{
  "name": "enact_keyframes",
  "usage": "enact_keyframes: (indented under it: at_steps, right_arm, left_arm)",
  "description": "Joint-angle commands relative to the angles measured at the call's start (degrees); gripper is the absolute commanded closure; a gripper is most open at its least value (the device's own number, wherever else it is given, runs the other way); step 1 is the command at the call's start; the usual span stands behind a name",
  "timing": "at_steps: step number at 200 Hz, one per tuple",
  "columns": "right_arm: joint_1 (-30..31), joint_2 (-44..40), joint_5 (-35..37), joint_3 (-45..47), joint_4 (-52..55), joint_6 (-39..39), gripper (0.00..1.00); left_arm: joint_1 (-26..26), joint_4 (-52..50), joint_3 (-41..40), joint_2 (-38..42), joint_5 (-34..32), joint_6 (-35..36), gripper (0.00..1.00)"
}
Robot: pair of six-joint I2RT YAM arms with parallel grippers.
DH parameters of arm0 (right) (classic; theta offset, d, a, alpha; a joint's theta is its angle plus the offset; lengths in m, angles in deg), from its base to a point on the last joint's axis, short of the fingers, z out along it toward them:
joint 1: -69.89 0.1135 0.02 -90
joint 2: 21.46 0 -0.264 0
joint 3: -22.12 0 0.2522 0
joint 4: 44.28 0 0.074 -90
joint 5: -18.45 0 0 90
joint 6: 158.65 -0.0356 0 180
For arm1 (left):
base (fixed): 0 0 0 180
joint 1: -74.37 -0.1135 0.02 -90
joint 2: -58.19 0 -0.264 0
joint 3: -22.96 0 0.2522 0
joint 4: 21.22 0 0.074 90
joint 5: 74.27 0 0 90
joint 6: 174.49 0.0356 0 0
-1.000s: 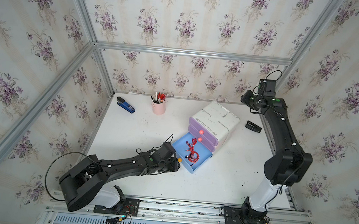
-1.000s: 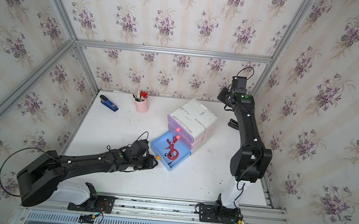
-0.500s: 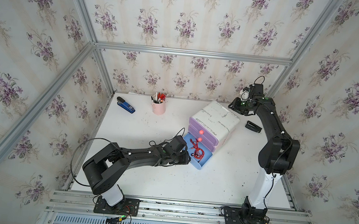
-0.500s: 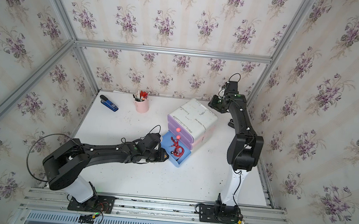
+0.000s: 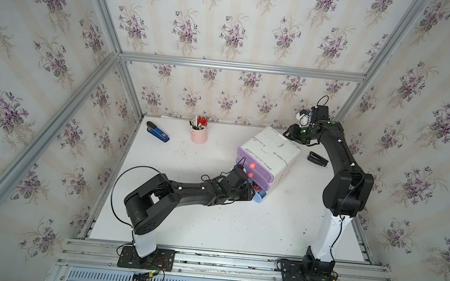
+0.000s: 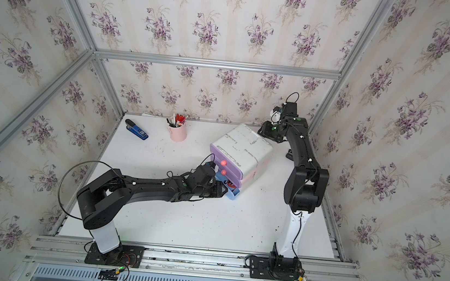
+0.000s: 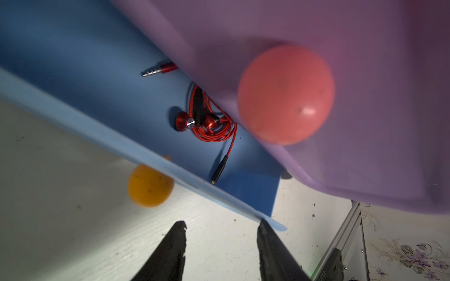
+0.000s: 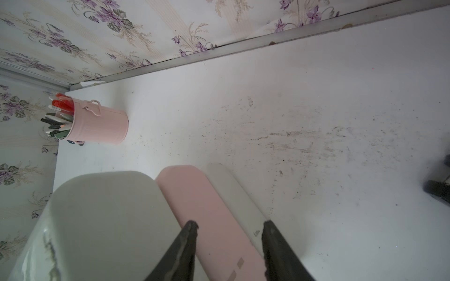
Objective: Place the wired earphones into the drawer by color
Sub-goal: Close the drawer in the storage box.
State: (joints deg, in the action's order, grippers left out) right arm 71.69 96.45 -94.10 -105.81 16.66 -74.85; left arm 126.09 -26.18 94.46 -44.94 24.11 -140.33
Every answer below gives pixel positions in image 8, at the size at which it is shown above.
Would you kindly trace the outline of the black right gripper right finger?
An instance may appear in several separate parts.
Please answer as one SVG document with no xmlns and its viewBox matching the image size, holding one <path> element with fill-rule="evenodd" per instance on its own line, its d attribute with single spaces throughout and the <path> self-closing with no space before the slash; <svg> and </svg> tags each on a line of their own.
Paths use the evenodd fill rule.
<svg viewBox="0 0 450 281">
<path fill-rule="evenodd" d="M 261 239 L 268 281 L 315 280 L 271 220 L 264 223 Z"/>
</svg>

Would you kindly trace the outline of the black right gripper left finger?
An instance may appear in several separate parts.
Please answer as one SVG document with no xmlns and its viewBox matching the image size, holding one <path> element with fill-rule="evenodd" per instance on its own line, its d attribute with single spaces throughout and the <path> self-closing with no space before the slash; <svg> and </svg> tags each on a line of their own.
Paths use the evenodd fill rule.
<svg viewBox="0 0 450 281">
<path fill-rule="evenodd" d="M 145 281 L 192 281 L 198 228 L 189 220 Z"/>
</svg>

